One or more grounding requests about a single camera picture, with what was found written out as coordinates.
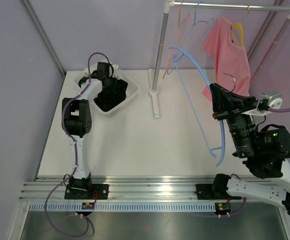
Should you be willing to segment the black t shirt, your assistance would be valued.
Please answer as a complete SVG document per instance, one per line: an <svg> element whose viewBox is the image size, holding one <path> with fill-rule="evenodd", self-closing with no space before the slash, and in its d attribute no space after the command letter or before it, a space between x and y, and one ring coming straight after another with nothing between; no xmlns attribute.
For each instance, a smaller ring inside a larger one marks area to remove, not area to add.
<svg viewBox="0 0 290 240"><path fill-rule="evenodd" d="M108 112L126 99L128 83L117 79L115 92L100 92L94 99L96 105L103 111Z"/></svg>

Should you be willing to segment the green and white raglan shirt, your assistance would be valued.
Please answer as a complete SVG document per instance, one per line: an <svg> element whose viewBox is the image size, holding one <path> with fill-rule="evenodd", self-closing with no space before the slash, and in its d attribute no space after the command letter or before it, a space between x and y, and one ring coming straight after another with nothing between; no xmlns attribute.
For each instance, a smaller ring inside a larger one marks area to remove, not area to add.
<svg viewBox="0 0 290 240"><path fill-rule="evenodd" d="M81 78L78 82L79 87L81 87L86 82L86 78Z"/></svg>

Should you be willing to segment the pink t shirt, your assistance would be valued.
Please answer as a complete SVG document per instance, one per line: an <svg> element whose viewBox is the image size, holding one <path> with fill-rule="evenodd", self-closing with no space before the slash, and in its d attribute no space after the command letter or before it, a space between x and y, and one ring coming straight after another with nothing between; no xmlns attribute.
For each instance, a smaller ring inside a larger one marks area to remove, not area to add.
<svg viewBox="0 0 290 240"><path fill-rule="evenodd" d="M202 50L214 59L216 83L248 97L251 73L247 53L244 46L232 42L231 24L224 17L218 18L202 44Z"/></svg>

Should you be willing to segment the yellow hanger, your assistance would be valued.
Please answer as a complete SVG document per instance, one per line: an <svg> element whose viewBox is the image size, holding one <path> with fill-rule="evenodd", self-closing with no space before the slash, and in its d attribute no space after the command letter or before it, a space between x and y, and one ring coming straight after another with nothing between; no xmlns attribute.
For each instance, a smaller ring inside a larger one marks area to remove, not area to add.
<svg viewBox="0 0 290 240"><path fill-rule="evenodd" d="M250 5L247 4L247 14L242 18L240 22L235 22L231 24L231 36L234 43L239 46L244 46L244 29L243 29L243 22L245 18L249 15L250 12Z"/></svg>

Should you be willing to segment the pink wire hanger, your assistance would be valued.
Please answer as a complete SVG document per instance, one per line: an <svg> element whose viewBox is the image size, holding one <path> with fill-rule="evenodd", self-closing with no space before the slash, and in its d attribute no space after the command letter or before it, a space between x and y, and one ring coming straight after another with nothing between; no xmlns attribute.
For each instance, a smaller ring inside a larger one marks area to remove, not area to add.
<svg viewBox="0 0 290 240"><path fill-rule="evenodd" d="M179 6L177 31L176 31L175 39L173 42L174 46L179 46L180 42L182 41L183 36L185 34L185 31L186 31L186 28L187 28L187 24L188 24L189 19L190 19L190 14L186 14L186 15L182 16L182 4L183 4L183 2L184 1L181 1L181 5ZM171 66L174 53L175 53L174 50L172 50L170 53L168 64L167 64L165 72L163 74L163 79L165 78L165 76L166 76L166 74Z"/></svg>

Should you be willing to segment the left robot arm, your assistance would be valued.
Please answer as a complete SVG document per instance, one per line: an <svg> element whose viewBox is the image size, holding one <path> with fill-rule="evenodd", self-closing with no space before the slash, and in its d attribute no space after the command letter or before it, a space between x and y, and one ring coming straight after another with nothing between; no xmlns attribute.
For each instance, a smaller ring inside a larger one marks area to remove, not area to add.
<svg viewBox="0 0 290 240"><path fill-rule="evenodd" d="M93 184L87 160L87 137L92 129L90 101L101 93L102 81L114 73L111 63L99 62L93 72L88 69L87 80L81 82L81 92L62 100L61 126L69 137L73 158L73 172L69 175L64 198L66 200L97 200L98 190L106 184Z"/></svg>

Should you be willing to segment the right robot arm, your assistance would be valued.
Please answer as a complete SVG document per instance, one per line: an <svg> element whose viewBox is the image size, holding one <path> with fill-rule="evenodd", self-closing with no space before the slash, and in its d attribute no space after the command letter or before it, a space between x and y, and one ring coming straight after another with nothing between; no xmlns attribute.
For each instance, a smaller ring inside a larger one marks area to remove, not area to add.
<svg viewBox="0 0 290 240"><path fill-rule="evenodd" d="M210 84L213 118L225 120L236 151L233 156L243 160L250 173L275 186L248 183L234 175L219 173L213 183L196 185L199 200L258 200L282 210L290 216L290 133L283 125L269 124L262 129L254 124L253 116L287 113L281 109L282 93L262 93L262 99L242 96L217 83Z"/></svg>

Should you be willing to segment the metal clothes rack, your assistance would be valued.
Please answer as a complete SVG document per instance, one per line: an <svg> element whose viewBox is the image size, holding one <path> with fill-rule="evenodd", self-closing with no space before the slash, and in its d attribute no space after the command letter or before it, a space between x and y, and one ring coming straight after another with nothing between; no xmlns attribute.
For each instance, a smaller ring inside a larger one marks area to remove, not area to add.
<svg viewBox="0 0 290 240"><path fill-rule="evenodd" d="M150 84L149 96L152 100L153 117L156 119L160 117L157 84L158 84L159 70L160 70L161 59L162 59L162 54L163 54L166 29L168 25L168 17L169 17L170 8L172 7L189 7L189 8L199 7L201 9L206 8L206 9L244 10L244 11L249 11L249 12L250 11L263 11L263 12L269 12L271 15L274 15L275 12L287 12L288 15L287 15L286 20L284 21L279 32L277 33L276 37L274 38L270 47L268 48L267 52L262 58L259 66L256 68L256 71L252 75L251 83L254 83L255 80L258 78L260 72L262 71L265 64L269 60L271 54L273 53L274 49L276 48L279 40L282 38L286 29L290 25L290 6L224 4L224 3L193 3L193 2L175 2L173 0L164 1L164 13L163 13L163 20L162 20L162 26L161 26L161 32L160 32L160 39L159 39L159 44L158 44L156 64L155 64L154 69L149 69L149 84Z"/></svg>

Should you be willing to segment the aluminium corner frame post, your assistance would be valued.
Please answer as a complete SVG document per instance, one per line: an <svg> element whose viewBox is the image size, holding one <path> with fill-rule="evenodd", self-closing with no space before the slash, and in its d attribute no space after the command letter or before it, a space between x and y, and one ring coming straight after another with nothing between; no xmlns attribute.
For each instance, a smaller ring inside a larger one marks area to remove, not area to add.
<svg viewBox="0 0 290 240"><path fill-rule="evenodd" d="M29 0L20 0L20 3L23 5L26 13L28 14L29 18L31 19L35 29L37 30L41 40L43 41L47 51L49 52L49 55L51 59L53 60L54 64L56 65L58 71L62 75L63 78L66 76L66 70L64 69L53 45L51 44L51 41L49 40L46 31L36 13L34 10L34 7L32 6L31 2Z"/></svg>

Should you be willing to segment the aluminium right frame post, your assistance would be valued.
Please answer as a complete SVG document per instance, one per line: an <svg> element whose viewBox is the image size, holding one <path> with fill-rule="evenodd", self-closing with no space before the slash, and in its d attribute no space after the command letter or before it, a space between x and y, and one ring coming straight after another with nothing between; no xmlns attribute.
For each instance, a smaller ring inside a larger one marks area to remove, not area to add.
<svg viewBox="0 0 290 240"><path fill-rule="evenodd" d="M255 39L253 40L252 42L252 45L249 49L249 51L247 52L247 57L248 57L248 60L251 61L256 50L257 50L257 47L260 45L260 43L262 42L262 39L264 38L265 36L265 33L267 31L267 29L270 27L271 23L273 22L275 16L276 16L276 12L275 11L268 11L266 10L266 12L268 12L265 20L263 21Z"/></svg>

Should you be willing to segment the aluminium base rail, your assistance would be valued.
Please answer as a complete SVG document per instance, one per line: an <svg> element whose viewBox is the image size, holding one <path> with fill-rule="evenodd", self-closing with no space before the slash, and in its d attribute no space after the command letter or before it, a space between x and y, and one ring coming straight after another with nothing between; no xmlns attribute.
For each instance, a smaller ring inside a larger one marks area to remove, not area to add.
<svg viewBox="0 0 290 240"><path fill-rule="evenodd" d="M272 200L283 196L283 189L273 182L255 178L237 179L234 182L234 197L259 201L265 195ZM65 186L57 187L61 179L41 177L37 181L25 182L19 199L21 201L63 201ZM94 177L98 200L108 202L192 202L219 201L212 191L214 178L193 176L159 177Z"/></svg>

